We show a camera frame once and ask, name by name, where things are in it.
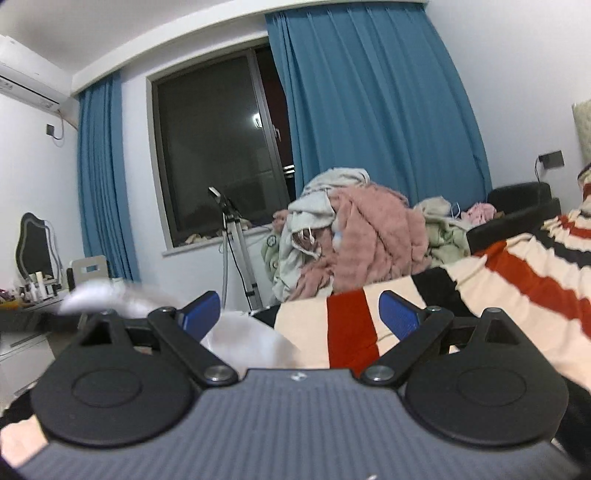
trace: red stripe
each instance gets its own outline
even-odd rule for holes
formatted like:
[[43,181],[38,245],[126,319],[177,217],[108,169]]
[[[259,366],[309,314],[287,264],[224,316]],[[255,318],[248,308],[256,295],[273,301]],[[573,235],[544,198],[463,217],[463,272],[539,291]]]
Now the red stripe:
[[558,217],[561,225],[566,228],[572,236],[578,236],[579,238],[591,238],[591,230],[587,228],[581,228],[574,225],[574,222],[569,222],[566,215]]
[[525,260],[507,250],[491,253],[486,267],[513,284],[533,303],[570,320],[580,319],[585,335],[591,338],[591,303],[588,299],[578,299],[573,290],[563,289],[553,278],[540,277]]
[[493,243],[489,247],[486,247],[484,250],[480,250],[479,252],[476,252],[472,256],[473,257],[484,257],[485,255],[488,255],[490,257],[491,255],[496,255],[499,252],[502,252],[506,246],[507,246],[507,242],[505,242],[504,240],[501,240],[499,242]]
[[331,368],[350,368],[356,376],[379,358],[378,335],[365,292],[353,290],[326,299]]

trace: ceiling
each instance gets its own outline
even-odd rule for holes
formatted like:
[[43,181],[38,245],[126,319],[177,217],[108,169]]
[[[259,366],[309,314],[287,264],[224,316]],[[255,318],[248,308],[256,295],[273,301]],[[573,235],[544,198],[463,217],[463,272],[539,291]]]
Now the ceiling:
[[69,73],[163,23],[223,0],[5,0],[0,34]]

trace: pink fluffy blanket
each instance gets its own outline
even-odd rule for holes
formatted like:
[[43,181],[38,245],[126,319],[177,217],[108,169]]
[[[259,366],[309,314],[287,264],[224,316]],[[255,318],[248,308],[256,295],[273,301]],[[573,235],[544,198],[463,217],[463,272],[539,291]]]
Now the pink fluffy blanket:
[[336,189],[329,198],[342,238],[337,246],[330,228],[313,232],[322,254],[301,270],[290,300],[316,296],[331,279],[341,293],[428,267],[425,219],[403,195],[370,184]]

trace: blue curtain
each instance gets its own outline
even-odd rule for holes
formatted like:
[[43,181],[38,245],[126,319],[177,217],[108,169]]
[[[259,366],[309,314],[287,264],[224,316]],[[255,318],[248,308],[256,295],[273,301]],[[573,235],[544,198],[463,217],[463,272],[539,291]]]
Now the blue curtain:
[[119,72],[88,87],[79,101],[78,188],[84,253],[104,255],[112,277],[139,281],[125,185]]
[[287,97],[296,191],[331,167],[362,167],[412,204],[463,209],[491,189],[454,64],[411,3],[322,5],[267,15]]

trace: metal screw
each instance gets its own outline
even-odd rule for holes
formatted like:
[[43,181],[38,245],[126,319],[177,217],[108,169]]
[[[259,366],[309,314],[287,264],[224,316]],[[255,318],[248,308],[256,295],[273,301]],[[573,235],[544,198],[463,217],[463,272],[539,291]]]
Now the metal screw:
[[308,375],[306,375],[304,372],[298,372],[298,373],[293,374],[290,378],[293,381],[301,382],[301,381],[305,380],[306,378],[308,378]]
[[394,370],[386,365],[373,365],[364,372],[364,375],[372,382],[385,382],[394,376]]
[[212,382],[225,382],[232,377],[232,373],[227,365],[212,365],[205,369],[205,378]]

